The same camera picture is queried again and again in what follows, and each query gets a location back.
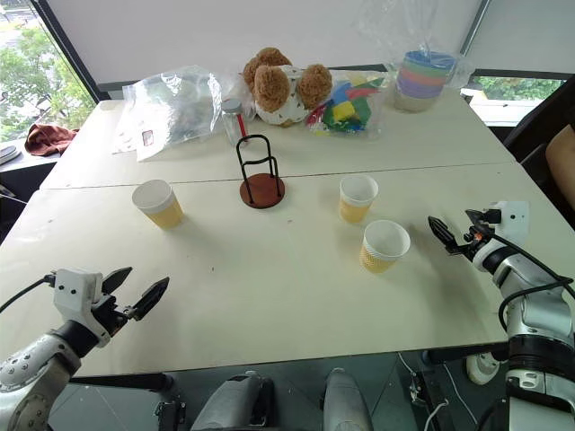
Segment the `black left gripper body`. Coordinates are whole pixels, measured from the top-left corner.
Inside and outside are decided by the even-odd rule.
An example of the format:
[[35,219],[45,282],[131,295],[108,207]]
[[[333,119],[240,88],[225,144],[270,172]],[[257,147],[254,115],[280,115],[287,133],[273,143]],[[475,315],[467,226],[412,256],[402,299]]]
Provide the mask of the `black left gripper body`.
[[133,318],[135,310],[134,305],[118,306],[114,295],[104,294],[92,307],[92,314],[113,338]]

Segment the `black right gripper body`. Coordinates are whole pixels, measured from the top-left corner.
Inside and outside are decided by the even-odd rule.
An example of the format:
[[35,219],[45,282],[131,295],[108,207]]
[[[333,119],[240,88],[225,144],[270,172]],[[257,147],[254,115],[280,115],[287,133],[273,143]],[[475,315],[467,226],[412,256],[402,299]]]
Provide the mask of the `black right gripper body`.
[[501,222],[500,209],[487,209],[482,211],[484,213],[485,224],[471,225],[468,232],[464,234],[465,244],[458,244],[458,253],[456,255],[463,255],[467,259],[473,259],[476,253],[485,246],[495,234],[495,224]]

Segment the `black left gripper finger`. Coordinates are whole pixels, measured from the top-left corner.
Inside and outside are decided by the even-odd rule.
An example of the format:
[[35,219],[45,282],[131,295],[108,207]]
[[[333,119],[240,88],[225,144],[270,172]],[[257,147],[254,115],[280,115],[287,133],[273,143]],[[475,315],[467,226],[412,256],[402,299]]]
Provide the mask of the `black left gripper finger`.
[[132,267],[125,267],[112,271],[102,280],[102,292],[105,295],[111,295],[124,283],[131,271]]
[[169,277],[164,277],[153,283],[133,306],[132,318],[141,321],[161,300],[169,283]]

